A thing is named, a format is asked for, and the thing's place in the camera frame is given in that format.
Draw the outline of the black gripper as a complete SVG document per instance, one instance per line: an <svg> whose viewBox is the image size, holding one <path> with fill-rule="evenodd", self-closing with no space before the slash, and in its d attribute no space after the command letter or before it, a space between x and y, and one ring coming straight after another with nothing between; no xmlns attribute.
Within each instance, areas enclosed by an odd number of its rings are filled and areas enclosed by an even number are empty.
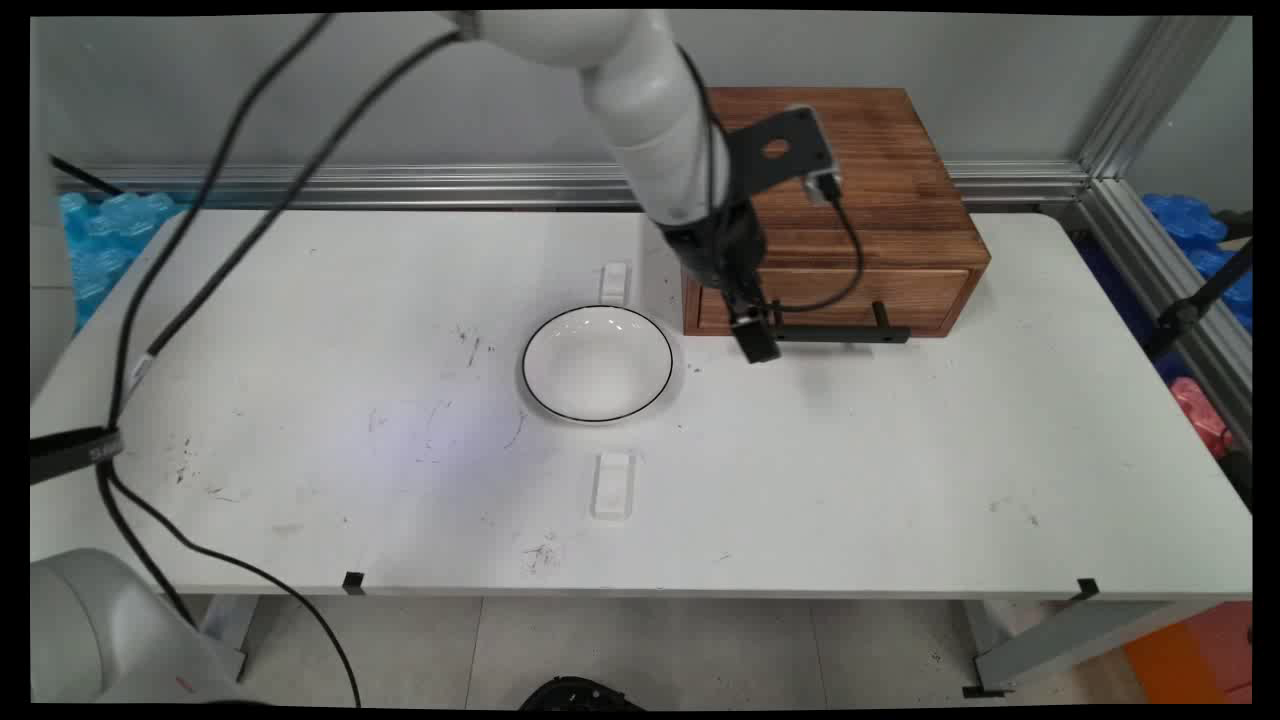
<svg viewBox="0 0 1280 720"><path fill-rule="evenodd" d="M694 279L721 292L748 363L780 359L758 273L767 238L753 201L733 202L699 222L663 225L662 234Z"/></svg>

